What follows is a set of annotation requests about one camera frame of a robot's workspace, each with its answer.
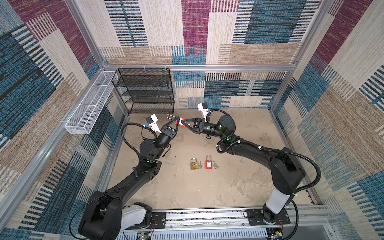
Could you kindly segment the small red padlock with key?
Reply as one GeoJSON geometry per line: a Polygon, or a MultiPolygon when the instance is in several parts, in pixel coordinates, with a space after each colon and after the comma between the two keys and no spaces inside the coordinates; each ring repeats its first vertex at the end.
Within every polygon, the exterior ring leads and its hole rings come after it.
{"type": "MultiPolygon", "coordinates": [[[[167,119],[172,120],[172,119],[174,119],[174,118],[176,118],[176,116],[167,114],[167,119]]],[[[184,124],[182,123],[182,120],[185,120],[185,119],[180,117],[180,119],[179,119],[179,126],[185,128],[186,125],[184,125],[184,124]]]]}

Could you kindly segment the brass padlock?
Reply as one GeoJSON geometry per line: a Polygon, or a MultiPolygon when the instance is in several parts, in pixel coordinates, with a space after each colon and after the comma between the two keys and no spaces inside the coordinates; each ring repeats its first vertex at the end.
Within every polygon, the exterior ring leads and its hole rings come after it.
{"type": "Polygon", "coordinates": [[[196,158],[192,158],[190,162],[191,170],[200,169],[200,163],[196,158]]]}

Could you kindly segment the red padlock with white label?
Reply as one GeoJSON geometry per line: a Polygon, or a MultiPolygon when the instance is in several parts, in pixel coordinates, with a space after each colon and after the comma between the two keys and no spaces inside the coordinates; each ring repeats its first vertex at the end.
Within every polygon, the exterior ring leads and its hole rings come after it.
{"type": "Polygon", "coordinates": [[[207,155],[205,168],[211,170],[213,168],[213,160],[211,155],[207,155]]]}

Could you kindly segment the key with ring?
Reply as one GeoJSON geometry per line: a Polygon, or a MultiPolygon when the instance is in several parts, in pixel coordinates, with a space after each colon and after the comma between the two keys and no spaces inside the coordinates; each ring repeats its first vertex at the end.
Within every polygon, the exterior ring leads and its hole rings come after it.
{"type": "Polygon", "coordinates": [[[218,164],[217,164],[215,161],[213,161],[213,166],[214,166],[214,168],[215,168],[216,170],[219,169],[219,166],[218,166],[218,164]]]}

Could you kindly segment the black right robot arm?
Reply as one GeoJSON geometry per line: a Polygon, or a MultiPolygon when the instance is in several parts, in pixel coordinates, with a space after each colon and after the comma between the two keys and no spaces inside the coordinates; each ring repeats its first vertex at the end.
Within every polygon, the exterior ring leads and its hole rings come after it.
{"type": "Polygon", "coordinates": [[[306,174],[293,152],[288,148],[263,149],[262,146],[236,136],[236,124],[227,115],[221,116],[216,124],[201,118],[182,120],[182,124],[196,134],[220,138],[222,142],[217,144],[220,151],[250,159],[271,171],[274,190],[263,205],[262,215],[266,224],[274,224],[282,209],[294,198],[306,174]]]}

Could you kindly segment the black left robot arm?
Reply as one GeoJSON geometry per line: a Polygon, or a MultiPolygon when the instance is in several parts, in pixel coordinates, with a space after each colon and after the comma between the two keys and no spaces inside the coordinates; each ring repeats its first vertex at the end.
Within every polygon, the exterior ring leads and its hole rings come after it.
{"type": "Polygon", "coordinates": [[[78,233],[83,240],[114,240],[122,230],[132,226],[148,227],[152,222],[152,208],[136,202],[131,207],[124,204],[160,171],[160,157],[177,135],[180,117],[177,116],[163,125],[157,134],[149,125],[142,129],[150,131],[154,138],[144,138],[140,148],[134,149],[138,165],[131,174],[114,187],[94,192],[83,207],[84,213],[79,223],[78,233]]]}

